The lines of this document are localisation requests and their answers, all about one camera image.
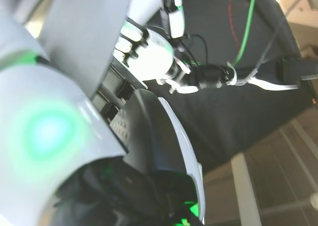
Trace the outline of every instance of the gray cable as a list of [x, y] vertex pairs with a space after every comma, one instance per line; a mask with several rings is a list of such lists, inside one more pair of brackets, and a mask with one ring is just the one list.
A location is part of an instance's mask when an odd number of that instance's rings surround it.
[[280, 28], [281, 28], [282, 25], [285, 23], [286, 17], [290, 14], [290, 12], [295, 8], [295, 6], [296, 6], [300, 1], [301, 1], [301, 0], [295, 0], [294, 3], [287, 9], [286, 15], [280, 20], [280, 22], [279, 22], [279, 24], [278, 24], [278, 26], [277, 26], [277, 28], [276, 28], [274, 34], [272, 35], [272, 38], [271, 38], [270, 41], [268, 42], [268, 44], [267, 44], [265, 50], [263, 51], [263, 53], [262, 53], [262, 55], [260, 56], [258, 62], [256, 63], [255, 68], [251, 71], [251, 73], [249, 73], [249, 75], [248, 75], [245, 79], [243, 79], [243, 80], [241, 80], [241, 81], [237, 81], [237, 83], [236, 83], [237, 86], [243, 86], [243, 85], [245, 85], [251, 78], [253, 78], [253, 77], [257, 74], [259, 68], [261, 67], [261, 65], [262, 65], [262, 63], [263, 63], [263, 61], [264, 61], [264, 59], [265, 59], [265, 57], [266, 57], [267, 52], [269, 51], [269, 49], [271, 48], [271, 46], [272, 46], [273, 43], [274, 43], [275, 38], [276, 38], [276, 36], [277, 36], [277, 34], [278, 34]]

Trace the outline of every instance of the black surface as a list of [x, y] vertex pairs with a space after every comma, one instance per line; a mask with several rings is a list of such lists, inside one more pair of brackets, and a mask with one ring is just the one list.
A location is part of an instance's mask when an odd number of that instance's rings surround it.
[[128, 149], [124, 161], [141, 173], [186, 173], [173, 125], [155, 94], [136, 90], [110, 127]]
[[[213, 64], [225, 65], [238, 52], [229, 22], [228, 3], [228, 0], [183, 0], [186, 30], [206, 39], [209, 61]], [[241, 41], [249, 0], [233, 0], [232, 5], [234, 27]], [[256, 64], [282, 17], [275, 0], [256, 0], [246, 51], [237, 68]], [[158, 20], [155, 17], [151, 22], [160, 23]], [[194, 40], [191, 51], [198, 61], [205, 60], [200, 40]], [[286, 23], [267, 59], [295, 53], [299, 51]], [[303, 90], [273, 92], [246, 85], [170, 95], [167, 86], [159, 86], [155, 81], [147, 85], [170, 103], [190, 137], [204, 172], [229, 160], [311, 104]]]

